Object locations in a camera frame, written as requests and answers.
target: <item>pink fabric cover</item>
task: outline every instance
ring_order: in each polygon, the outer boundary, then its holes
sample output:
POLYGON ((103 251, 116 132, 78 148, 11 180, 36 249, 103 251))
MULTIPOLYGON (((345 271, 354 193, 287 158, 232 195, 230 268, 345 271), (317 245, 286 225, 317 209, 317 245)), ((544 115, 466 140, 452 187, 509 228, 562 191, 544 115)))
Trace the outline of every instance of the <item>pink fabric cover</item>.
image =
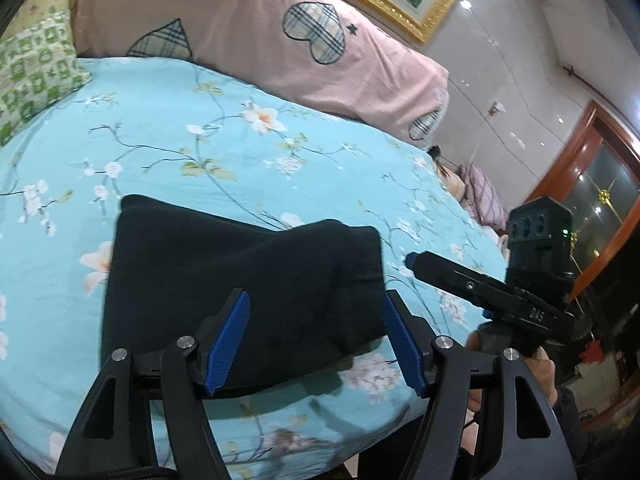
POLYGON ((74 37, 82 56, 127 56, 137 40, 179 20, 176 27, 188 45, 154 55, 192 60, 422 148, 449 101, 447 70, 341 0, 75 0, 75 8, 74 37), (343 52, 338 45, 323 56, 326 44, 310 45, 305 34, 312 33, 304 24, 286 34, 291 7, 305 10, 305 2, 320 4, 311 11, 333 9, 339 16, 339 26, 329 20, 328 30, 343 52), (425 120, 430 124, 420 129, 425 120))
POLYGON ((465 183, 465 195, 460 202, 462 209, 481 226, 504 231, 509 215, 500 204, 491 181, 475 164, 462 169, 462 180, 465 183))

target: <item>pink blanket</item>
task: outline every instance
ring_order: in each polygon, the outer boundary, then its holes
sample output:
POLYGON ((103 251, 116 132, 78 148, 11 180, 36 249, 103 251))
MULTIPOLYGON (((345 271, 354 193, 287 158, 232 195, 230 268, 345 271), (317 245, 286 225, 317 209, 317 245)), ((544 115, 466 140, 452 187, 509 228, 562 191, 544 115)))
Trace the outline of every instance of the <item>pink blanket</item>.
POLYGON ((428 148, 448 72, 341 0, 75 0, 85 57, 187 59, 428 148))

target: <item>light blue bedsheet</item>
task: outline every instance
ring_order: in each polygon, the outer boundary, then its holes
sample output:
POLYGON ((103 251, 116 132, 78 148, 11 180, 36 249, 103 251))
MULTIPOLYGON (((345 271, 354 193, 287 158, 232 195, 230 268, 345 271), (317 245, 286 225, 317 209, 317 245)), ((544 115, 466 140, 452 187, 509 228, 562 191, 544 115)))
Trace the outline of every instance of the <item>light blue bedsheet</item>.
MULTIPOLYGON (((373 225, 386 282, 464 342, 479 309, 402 264, 435 251, 503 278, 498 249, 442 189, 423 152, 189 63, 89 60, 94 80, 0 150, 0 421, 53 470, 100 363, 118 199, 139 193, 286 229, 373 225)), ((309 478, 425 408, 385 339, 347 360, 207 411, 234 478, 309 478)), ((159 461, 171 464, 155 406, 159 461)))

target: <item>blue gripper pad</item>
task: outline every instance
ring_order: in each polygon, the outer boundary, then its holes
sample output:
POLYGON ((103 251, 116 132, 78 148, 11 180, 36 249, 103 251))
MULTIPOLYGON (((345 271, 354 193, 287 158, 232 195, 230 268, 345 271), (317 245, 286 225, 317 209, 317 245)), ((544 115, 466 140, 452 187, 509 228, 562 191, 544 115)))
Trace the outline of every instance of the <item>blue gripper pad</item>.
POLYGON ((419 397, 424 398, 427 393, 428 383, 424 378, 422 352, 411 336, 404 320, 402 320, 390 293, 395 293, 398 299, 400 298, 395 291, 385 292, 382 318, 385 323, 386 334, 398 359, 404 381, 419 397))
POLYGON ((243 291, 207 355, 207 375, 202 381, 202 386, 210 396, 226 381, 244 336, 244 330, 249 323, 250 311, 249 294, 243 291))

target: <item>red object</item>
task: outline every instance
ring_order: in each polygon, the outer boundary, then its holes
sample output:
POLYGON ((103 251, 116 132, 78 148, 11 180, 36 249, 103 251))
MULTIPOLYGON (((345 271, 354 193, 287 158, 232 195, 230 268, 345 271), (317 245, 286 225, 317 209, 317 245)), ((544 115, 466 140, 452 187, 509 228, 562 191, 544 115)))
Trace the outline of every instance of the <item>red object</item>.
POLYGON ((600 340, 594 339, 587 343, 587 347, 580 352, 580 359, 583 363, 601 363, 604 361, 604 354, 600 348, 600 340))

